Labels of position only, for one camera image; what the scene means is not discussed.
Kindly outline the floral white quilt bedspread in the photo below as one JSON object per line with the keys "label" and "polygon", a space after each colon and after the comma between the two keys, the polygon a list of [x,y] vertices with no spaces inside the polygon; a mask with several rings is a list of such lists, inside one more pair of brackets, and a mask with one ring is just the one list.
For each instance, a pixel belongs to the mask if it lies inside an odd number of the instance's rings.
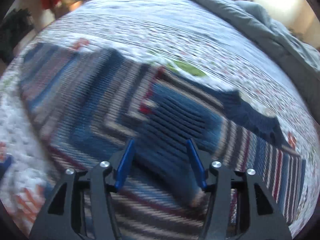
{"label": "floral white quilt bedspread", "polygon": [[62,177],[19,88],[23,58],[38,43],[87,52],[112,48],[211,89],[235,90],[257,112],[276,118],[287,143],[305,161],[291,239],[304,229],[319,196],[319,120],[281,67],[194,0],[92,0],[37,34],[1,76],[1,239],[30,239]]}

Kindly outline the striped knit sweater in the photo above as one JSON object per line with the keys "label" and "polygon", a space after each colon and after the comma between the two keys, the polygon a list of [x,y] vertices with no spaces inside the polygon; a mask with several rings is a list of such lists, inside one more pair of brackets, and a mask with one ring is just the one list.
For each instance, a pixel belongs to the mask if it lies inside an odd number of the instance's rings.
{"label": "striped knit sweater", "polygon": [[[186,142],[233,171],[252,168],[287,225],[296,215],[305,161],[276,118],[235,90],[214,90],[124,57],[112,48],[76,51],[38,43],[19,83],[33,127],[61,170],[89,171],[132,139],[130,172],[111,193],[121,239],[200,239],[210,193],[196,182]],[[236,226],[231,190],[227,238]]]}

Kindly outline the grey blue comforter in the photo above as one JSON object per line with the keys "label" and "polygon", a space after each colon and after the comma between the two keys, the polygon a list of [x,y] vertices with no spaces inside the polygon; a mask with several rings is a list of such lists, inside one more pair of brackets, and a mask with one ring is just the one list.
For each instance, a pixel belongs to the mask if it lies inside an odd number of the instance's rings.
{"label": "grey blue comforter", "polygon": [[319,51],[294,37],[257,3],[194,1],[233,25],[271,57],[292,80],[314,119],[319,120]]}

